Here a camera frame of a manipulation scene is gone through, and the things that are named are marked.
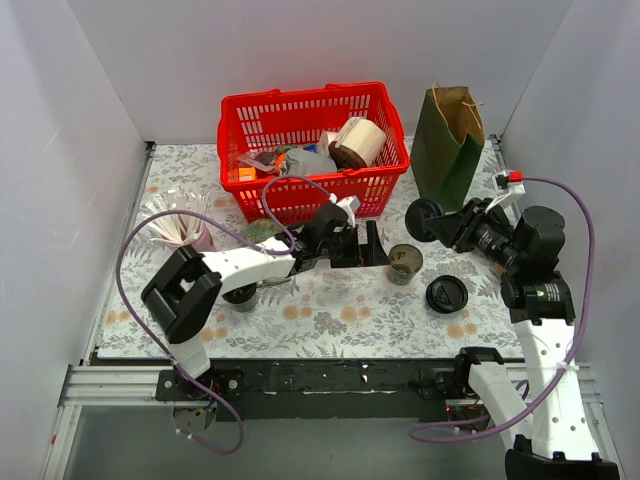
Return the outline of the green paper bag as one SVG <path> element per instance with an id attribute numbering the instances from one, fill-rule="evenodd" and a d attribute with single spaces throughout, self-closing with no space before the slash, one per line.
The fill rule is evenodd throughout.
<path id="1" fill-rule="evenodd" d="M 411 167 L 420 197 L 447 212 L 462 208 L 484 148 L 481 105 L 467 86 L 435 82 L 424 97 Z"/>

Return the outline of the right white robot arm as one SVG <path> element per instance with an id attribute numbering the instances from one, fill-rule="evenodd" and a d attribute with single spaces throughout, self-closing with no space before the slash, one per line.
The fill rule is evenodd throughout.
<path id="1" fill-rule="evenodd" d="M 575 310 L 571 291 L 556 269 L 565 243 L 565 221 L 544 207 L 526 208 L 510 225 L 500 207 L 473 199 L 455 213 L 418 201 L 428 241 L 458 252 L 477 251 L 500 266 L 501 296 L 525 359 L 534 394 L 526 404 L 510 385 L 492 350 L 465 347 L 452 373 L 454 389 L 478 395 L 506 448 L 510 479 L 617 479 L 618 466 L 602 458 L 585 418 L 574 357 Z"/>

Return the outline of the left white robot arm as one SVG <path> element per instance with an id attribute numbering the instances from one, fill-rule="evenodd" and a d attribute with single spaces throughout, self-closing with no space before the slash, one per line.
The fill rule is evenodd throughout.
<path id="1" fill-rule="evenodd" d="M 201 331 L 219 298 L 243 304 L 263 280 L 286 279 L 309 271 L 320 260 L 333 268 L 377 267 L 390 263 L 376 222 L 366 223 L 367 242 L 359 242 L 355 211 L 359 201 L 347 197 L 327 203 L 311 220 L 299 222 L 258 244 L 200 253 L 177 248 L 141 294 L 141 300 L 168 342 L 180 372 L 178 387 L 193 400 L 213 386 L 211 362 Z"/>

